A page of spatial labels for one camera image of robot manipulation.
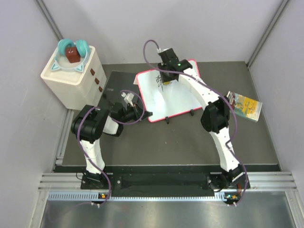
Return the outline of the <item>pink framed whiteboard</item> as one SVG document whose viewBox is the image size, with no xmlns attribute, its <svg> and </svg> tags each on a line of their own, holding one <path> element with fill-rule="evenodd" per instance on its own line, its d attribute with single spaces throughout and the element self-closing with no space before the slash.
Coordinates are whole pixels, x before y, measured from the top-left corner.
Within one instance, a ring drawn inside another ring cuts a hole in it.
<svg viewBox="0 0 304 228">
<path fill-rule="evenodd" d="M 193 94 L 180 82 L 174 80 L 168 85 L 163 84 L 159 71 L 140 72 L 136 80 L 145 109 L 153 113 L 148 117 L 151 123 L 201 108 Z"/>
</svg>

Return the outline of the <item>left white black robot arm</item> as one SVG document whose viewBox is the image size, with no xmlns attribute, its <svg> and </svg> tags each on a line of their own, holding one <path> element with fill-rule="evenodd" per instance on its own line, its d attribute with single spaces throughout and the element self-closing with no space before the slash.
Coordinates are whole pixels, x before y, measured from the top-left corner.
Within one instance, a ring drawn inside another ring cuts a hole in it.
<svg viewBox="0 0 304 228">
<path fill-rule="evenodd" d="M 133 124 L 151 117 L 153 112 L 146 111 L 138 103 L 129 102 L 110 104 L 108 108 L 85 105 L 71 125 L 80 149 L 83 150 L 86 168 L 83 172 L 81 189 L 98 190 L 110 186 L 104 169 L 100 138 L 102 134 L 120 136 L 124 125 Z"/>
</svg>

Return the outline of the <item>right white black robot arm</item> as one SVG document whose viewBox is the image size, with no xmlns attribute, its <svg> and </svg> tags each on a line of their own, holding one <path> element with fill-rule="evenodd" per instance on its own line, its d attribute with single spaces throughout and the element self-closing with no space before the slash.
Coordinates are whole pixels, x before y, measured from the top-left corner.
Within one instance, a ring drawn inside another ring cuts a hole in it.
<svg viewBox="0 0 304 228">
<path fill-rule="evenodd" d="M 222 169 L 221 188 L 233 188 L 244 183 L 248 187 L 245 166 L 235 157 L 229 135 L 229 117 L 231 105 L 226 97 L 219 95 L 207 86 L 187 60 L 179 60 L 172 48 L 158 49 L 162 62 L 159 71 L 165 82 L 176 80 L 183 84 L 200 103 L 203 114 L 200 119 L 202 127 L 210 133 L 220 159 Z"/>
</svg>

